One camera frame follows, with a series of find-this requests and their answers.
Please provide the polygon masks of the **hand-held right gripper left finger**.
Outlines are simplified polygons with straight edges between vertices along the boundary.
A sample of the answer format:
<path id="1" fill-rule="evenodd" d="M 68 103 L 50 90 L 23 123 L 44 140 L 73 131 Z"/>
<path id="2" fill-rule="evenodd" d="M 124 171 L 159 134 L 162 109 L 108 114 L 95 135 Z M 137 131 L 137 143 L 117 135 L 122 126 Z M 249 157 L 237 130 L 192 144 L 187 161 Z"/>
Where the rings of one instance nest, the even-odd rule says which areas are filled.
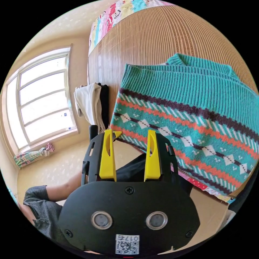
<path id="1" fill-rule="evenodd" d="M 104 132 L 99 177 L 101 180 L 117 180 L 114 158 L 113 132 L 111 129 L 108 129 Z"/>

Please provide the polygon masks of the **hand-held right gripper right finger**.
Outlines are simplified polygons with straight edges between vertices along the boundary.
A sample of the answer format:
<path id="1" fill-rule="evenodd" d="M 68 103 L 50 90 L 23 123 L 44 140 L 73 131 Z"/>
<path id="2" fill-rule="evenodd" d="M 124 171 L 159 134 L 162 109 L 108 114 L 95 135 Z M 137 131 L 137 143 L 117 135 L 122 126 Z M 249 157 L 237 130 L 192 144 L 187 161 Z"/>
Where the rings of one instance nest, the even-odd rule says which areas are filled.
<path id="1" fill-rule="evenodd" d="M 161 171 L 156 132 L 148 130 L 144 181 L 159 180 L 160 177 Z"/>

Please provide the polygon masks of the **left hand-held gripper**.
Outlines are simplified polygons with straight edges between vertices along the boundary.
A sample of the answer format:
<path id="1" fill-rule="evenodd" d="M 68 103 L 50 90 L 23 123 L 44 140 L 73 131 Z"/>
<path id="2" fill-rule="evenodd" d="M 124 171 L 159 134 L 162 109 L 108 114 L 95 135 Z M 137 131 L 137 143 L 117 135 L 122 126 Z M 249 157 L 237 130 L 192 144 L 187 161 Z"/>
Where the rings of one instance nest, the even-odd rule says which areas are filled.
<path id="1" fill-rule="evenodd" d="M 89 140 L 91 141 L 98 135 L 98 126 L 97 125 L 90 125 L 89 126 Z M 113 131 L 112 132 L 112 139 L 116 140 L 122 135 L 122 131 Z"/>

